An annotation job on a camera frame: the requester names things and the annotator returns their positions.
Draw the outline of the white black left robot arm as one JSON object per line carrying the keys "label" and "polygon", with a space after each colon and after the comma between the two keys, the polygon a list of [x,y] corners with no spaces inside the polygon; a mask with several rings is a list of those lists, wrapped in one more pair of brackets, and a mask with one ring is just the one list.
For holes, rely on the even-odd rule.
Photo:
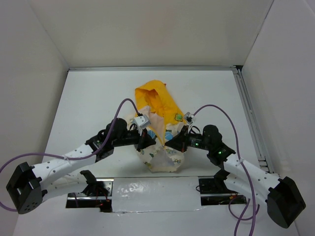
{"label": "white black left robot arm", "polygon": [[18,165],[6,186],[15,211],[29,213],[44,201],[71,192],[81,191],[86,196],[92,196],[99,189],[105,192],[104,185],[83,168],[112,155],[115,147],[133,145],[141,151],[154,145],[155,141],[146,129],[149,125],[146,115],[135,117],[130,129],[124,119],[118,118],[60,159],[33,166],[27,162]]}

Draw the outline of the yellow cream dinosaur kids jacket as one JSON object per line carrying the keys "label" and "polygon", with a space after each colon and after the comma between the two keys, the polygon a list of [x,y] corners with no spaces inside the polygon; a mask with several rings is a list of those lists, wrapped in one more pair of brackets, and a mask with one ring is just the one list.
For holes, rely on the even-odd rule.
{"label": "yellow cream dinosaur kids jacket", "polygon": [[159,80],[151,80],[135,89],[135,102],[140,113],[151,123],[148,135],[156,144],[146,147],[138,154],[140,160],[152,173],[176,172],[184,163],[184,154],[165,145],[185,125],[184,114]]}

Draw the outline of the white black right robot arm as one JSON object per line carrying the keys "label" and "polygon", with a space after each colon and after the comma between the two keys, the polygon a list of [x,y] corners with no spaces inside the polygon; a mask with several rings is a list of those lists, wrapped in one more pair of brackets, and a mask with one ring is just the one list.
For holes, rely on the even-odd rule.
{"label": "white black right robot arm", "polygon": [[289,228],[306,207],[294,180],[280,178],[238,157],[222,141],[222,135],[214,125],[205,126],[201,134],[190,133],[185,125],[165,145],[182,153],[188,148],[207,151],[207,158],[220,168],[214,176],[216,190],[237,192],[250,199],[252,204],[266,207],[269,217],[282,228]]}

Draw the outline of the aluminium frame rail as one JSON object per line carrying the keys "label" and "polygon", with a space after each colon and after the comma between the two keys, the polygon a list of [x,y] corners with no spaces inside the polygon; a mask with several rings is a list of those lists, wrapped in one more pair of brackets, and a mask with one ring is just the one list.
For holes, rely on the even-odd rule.
{"label": "aluminium frame rail", "polygon": [[134,90],[151,80],[166,84],[194,125],[218,127],[223,141],[249,162],[271,169],[241,71],[236,66],[160,66],[70,69],[55,118],[56,146],[73,150],[113,119],[134,113]]}

